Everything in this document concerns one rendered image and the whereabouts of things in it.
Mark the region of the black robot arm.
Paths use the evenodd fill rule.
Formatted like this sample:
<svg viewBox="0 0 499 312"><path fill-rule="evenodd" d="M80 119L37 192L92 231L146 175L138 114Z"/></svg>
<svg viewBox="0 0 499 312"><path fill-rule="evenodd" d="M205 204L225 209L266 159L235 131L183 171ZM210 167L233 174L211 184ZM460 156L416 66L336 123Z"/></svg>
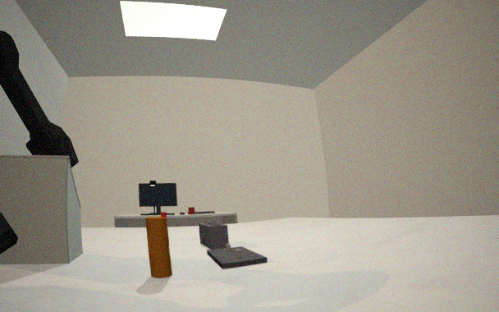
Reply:
<svg viewBox="0 0 499 312"><path fill-rule="evenodd" d="M69 156L74 167L79 161L71 139L47 119L19 69L14 39L0 30L0 85L30 133L27 149L32 155Z"/></svg>

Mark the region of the orange-brown cylinder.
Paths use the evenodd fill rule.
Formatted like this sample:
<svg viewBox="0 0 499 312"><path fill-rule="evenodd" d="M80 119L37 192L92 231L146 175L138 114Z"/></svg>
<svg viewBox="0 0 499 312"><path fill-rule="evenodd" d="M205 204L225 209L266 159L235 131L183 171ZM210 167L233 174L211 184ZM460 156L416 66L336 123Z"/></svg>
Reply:
<svg viewBox="0 0 499 312"><path fill-rule="evenodd" d="M154 278L169 278L172 275L172 263L167 218L147 217L145 222L151 276Z"/></svg>

